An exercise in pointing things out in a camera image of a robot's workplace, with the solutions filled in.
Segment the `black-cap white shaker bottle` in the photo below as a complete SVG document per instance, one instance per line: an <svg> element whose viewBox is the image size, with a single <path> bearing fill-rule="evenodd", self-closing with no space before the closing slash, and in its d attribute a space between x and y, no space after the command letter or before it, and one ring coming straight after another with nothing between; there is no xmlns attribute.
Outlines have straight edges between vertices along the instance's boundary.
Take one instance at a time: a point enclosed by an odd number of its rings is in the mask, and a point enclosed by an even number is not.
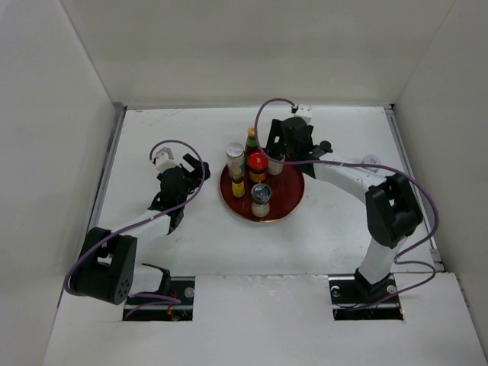
<svg viewBox="0 0 488 366"><path fill-rule="evenodd" d="M284 161L284 155L273 156L268 159L268 174L277 176L280 175L283 171L284 165L282 162Z"/></svg>

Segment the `red-lid dark sauce jar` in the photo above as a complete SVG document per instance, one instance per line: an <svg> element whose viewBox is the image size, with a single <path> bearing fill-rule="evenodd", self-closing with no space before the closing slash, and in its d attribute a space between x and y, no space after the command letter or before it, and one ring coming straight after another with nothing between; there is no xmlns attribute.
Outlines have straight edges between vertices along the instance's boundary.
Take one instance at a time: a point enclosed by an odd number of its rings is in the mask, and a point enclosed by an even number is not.
<svg viewBox="0 0 488 366"><path fill-rule="evenodd" d="M268 160L261 152L253 152L248 157L249 180L253 184L264 183L268 174Z"/></svg>

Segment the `green red sauce bottle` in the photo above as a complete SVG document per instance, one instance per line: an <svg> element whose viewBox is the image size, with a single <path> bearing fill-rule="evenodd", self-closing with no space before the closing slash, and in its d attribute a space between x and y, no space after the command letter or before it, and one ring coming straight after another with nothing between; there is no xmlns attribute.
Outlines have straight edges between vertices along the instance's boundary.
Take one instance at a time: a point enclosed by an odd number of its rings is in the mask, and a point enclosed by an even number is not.
<svg viewBox="0 0 488 366"><path fill-rule="evenodd" d="M245 155L245 162L248 162L249 156L253 153L258 152L258 146L257 142L255 139L255 128L250 127L247 130L247 138L246 138L246 144L245 144L245 149L244 149L244 155Z"/></svg>

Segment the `silver-lid white spice jar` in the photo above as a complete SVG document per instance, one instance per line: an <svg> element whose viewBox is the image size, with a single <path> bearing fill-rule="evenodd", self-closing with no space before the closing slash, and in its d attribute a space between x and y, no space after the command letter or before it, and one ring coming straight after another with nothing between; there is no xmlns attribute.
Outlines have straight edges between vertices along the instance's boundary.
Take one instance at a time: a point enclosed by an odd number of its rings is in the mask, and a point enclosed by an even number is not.
<svg viewBox="0 0 488 366"><path fill-rule="evenodd" d="M239 166L242 173L245 172L245 156L244 147L241 143L230 143L226 147L226 157L227 157L227 169L229 176L233 176L233 167Z"/></svg>

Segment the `grey-cap white shaker bottle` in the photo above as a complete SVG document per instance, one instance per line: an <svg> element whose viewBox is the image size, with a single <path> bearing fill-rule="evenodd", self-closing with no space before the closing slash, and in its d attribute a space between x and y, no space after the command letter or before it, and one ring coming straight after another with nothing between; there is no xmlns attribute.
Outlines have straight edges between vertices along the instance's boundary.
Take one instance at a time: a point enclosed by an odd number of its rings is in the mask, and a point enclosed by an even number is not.
<svg viewBox="0 0 488 366"><path fill-rule="evenodd" d="M252 187L250 193L252 197L252 213L259 218L267 216L270 211L271 187L265 183L258 183Z"/></svg>

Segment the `small yellow-label brown bottle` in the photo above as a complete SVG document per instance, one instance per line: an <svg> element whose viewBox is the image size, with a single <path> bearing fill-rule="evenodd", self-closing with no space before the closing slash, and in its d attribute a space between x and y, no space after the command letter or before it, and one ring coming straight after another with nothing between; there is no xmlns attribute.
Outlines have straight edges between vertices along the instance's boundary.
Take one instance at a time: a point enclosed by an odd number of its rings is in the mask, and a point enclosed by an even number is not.
<svg viewBox="0 0 488 366"><path fill-rule="evenodd" d="M242 173L242 169L238 166L235 166L231 170L231 187L232 193L234 197L240 198L245 195L245 184L244 184L244 176Z"/></svg>

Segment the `white-lid red-label jar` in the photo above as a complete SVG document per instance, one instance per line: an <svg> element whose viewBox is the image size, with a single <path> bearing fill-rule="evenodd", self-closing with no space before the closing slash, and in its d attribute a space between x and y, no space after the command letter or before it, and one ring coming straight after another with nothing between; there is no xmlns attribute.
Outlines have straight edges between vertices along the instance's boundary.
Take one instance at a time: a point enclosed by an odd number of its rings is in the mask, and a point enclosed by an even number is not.
<svg viewBox="0 0 488 366"><path fill-rule="evenodd" d="M366 165L380 165L381 160L375 154L368 154L362 159L362 163Z"/></svg>

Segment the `small black-lid pepper bottle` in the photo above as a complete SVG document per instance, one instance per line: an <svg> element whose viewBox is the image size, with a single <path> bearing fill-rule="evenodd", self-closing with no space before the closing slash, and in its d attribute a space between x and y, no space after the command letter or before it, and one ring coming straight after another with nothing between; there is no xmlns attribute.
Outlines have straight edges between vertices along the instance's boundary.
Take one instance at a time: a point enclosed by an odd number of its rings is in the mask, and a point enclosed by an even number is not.
<svg viewBox="0 0 488 366"><path fill-rule="evenodd" d="M319 147L325 153L332 153L333 152L332 144L327 140L321 141L319 144Z"/></svg>

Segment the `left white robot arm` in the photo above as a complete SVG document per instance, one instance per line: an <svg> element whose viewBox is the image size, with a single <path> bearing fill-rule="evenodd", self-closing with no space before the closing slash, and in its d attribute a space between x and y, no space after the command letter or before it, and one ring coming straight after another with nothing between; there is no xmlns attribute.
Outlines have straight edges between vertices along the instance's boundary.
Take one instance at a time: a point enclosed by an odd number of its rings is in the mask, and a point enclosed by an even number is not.
<svg viewBox="0 0 488 366"><path fill-rule="evenodd" d="M77 262L65 277L67 293L114 305L133 295L138 251L178 228L185 206L210 177L209 165L198 153L187 153L183 160L191 169L175 164L170 156L154 158L160 169L159 192L139 218L119 229L94 227L88 231Z"/></svg>

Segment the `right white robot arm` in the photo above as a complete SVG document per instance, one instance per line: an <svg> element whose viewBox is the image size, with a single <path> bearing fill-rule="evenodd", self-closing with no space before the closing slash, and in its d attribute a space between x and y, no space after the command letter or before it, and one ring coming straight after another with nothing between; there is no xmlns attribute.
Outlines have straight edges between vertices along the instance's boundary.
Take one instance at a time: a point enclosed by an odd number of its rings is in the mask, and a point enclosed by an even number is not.
<svg viewBox="0 0 488 366"><path fill-rule="evenodd" d="M362 163L342 163L331 143L313 142L312 132L313 126L301 117L274 119L265 151L270 159L283 159L301 173L329 183L365 205L371 242L355 270L353 290L365 303L379 300L399 250L423 221L419 203L404 174L382 175Z"/></svg>

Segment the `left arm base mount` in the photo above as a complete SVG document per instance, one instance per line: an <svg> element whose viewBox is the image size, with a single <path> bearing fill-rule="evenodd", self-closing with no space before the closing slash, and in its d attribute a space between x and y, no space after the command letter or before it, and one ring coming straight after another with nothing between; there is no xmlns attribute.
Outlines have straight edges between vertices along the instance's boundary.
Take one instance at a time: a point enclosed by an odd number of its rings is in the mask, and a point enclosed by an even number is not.
<svg viewBox="0 0 488 366"><path fill-rule="evenodd" d="M174 276L167 268L143 263L136 268L122 320L189 322L193 320L196 279Z"/></svg>

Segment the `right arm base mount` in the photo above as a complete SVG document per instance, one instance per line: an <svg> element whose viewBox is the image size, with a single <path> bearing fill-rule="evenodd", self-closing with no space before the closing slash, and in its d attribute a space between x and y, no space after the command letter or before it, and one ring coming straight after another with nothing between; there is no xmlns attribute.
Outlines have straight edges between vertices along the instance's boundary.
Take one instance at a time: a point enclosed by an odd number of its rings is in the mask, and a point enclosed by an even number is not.
<svg viewBox="0 0 488 366"><path fill-rule="evenodd" d="M360 284L354 275L330 276L329 292L332 315L336 321L398 320L403 321L403 310L397 295L393 275L373 287Z"/></svg>

